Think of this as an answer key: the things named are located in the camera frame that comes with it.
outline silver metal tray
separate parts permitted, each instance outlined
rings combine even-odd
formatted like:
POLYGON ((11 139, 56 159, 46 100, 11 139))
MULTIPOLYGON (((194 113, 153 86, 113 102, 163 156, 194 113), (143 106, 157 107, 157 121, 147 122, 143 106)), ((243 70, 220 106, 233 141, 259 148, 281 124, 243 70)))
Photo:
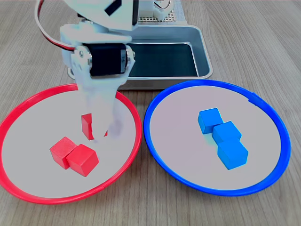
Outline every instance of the silver metal tray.
POLYGON ((131 33, 134 44, 188 44, 194 58, 194 66, 197 76, 174 77, 167 74, 166 77, 132 77, 129 76, 126 84, 120 89, 165 89, 176 83, 189 80, 206 79, 212 75, 212 66, 204 45, 201 31, 192 25, 144 25, 139 26, 131 33))

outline red wire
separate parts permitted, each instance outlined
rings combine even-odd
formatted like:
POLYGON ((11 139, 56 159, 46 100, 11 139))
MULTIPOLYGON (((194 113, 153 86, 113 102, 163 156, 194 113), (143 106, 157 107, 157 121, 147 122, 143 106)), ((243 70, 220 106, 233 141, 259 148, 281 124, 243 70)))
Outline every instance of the red wire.
MULTIPOLYGON (((41 12, 42 5, 43 5, 44 1, 45 1, 45 0, 40 0, 40 2, 39 2, 39 8, 38 8, 38 19, 39 19, 39 20, 40 20, 40 12, 41 12)), ((75 50, 74 47, 68 47, 68 46, 64 46, 64 45, 62 45, 62 44, 56 43, 55 41, 49 39, 43 32, 42 32, 42 34, 43 34, 43 36, 44 36, 50 43, 52 43, 52 44, 55 45, 55 46, 58 46, 58 47, 60 47, 60 48, 62 48, 62 49, 68 50, 68 51, 74 51, 74 50, 75 50)))

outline cube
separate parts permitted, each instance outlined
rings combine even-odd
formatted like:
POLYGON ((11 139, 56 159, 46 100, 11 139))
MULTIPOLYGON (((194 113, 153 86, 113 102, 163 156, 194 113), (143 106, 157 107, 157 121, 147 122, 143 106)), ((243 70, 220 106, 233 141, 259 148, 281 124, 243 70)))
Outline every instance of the cube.
POLYGON ((241 133, 233 124, 233 122, 229 121, 221 125, 215 126, 213 128, 212 137, 213 140, 215 140, 215 142, 219 144, 223 141, 234 139, 234 138, 240 140, 241 133))
POLYGON ((223 123, 220 112, 217 108, 201 111, 198 114, 198 123, 203 134, 213 132, 214 126, 223 123))
POLYGON ((50 148, 53 160, 65 170, 69 168, 66 157, 77 147, 75 143, 67 137, 61 139, 58 143, 50 148))
POLYGON ((85 146, 78 145, 68 156, 67 161, 75 172, 86 177, 99 163, 96 152, 85 146))
POLYGON ((217 155, 228 170, 247 163, 249 152, 238 139, 218 144, 217 155))
POLYGON ((88 140, 94 140, 92 135, 92 114, 85 114, 81 116, 81 129, 88 140))

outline perforated panel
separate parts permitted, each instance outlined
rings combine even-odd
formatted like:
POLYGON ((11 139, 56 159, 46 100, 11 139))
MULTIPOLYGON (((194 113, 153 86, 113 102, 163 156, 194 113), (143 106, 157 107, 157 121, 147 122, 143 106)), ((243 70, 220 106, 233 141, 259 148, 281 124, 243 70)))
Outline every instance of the perforated panel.
POLYGON ((155 17, 140 17, 138 22, 175 22, 176 17, 174 10, 172 10, 164 20, 158 20, 155 17))

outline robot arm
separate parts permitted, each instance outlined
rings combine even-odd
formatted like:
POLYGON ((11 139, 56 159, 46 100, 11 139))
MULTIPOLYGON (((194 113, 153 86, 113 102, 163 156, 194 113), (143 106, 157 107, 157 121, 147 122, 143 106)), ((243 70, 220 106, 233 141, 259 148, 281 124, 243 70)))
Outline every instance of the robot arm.
POLYGON ((39 22, 44 0, 38 0, 35 18, 43 35, 62 49, 64 63, 72 69, 86 108, 92 114, 95 140, 104 137, 113 121, 112 111, 118 88, 126 83, 135 63, 127 45, 131 36, 117 31, 132 31, 139 16, 163 19, 172 10, 172 0, 64 0, 82 20, 61 27, 61 41, 52 39, 39 22))

